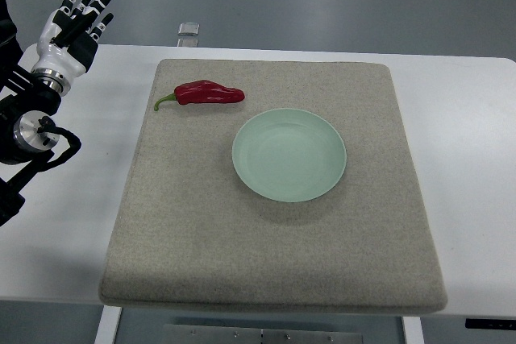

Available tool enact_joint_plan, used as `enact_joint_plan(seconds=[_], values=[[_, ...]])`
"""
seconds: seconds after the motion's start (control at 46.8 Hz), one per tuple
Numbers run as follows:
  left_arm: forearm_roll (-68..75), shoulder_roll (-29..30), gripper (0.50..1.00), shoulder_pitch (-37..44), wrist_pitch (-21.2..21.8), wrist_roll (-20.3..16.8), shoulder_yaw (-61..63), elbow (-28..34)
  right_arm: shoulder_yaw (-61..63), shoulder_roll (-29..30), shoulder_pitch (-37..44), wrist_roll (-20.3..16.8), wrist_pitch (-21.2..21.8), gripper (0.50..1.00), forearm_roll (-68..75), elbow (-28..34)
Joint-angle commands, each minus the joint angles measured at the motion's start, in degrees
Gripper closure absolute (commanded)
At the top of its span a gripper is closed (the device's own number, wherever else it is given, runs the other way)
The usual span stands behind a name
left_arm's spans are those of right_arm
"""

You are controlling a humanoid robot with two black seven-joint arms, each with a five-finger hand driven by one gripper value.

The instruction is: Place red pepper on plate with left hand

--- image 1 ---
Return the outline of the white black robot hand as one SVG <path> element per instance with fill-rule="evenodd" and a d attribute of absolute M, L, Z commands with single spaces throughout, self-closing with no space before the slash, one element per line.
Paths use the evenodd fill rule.
<path fill-rule="evenodd" d="M 32 71 L 52 71 L 68 82 L 87 73 L 98 41 L 112 21 L 103 14 L 112 0 L 62 0 L 48 17 L 36 45 L 39 56 Z"/>

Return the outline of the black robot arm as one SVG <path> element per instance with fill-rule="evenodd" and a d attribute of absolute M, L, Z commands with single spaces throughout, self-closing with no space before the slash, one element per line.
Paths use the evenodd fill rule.
<path fill-rule="evenodd" d="M 1 180 L 1 223 L 19 213 L 25 203 L 20 191 L 38 173 L 67 162 L 78 153 L 81 140 L 51 119 L 61 97 L 19 66 L 18 30 L 6 0 L 1 0 L 1 163 L 25 166 L 9 180 Z"/>

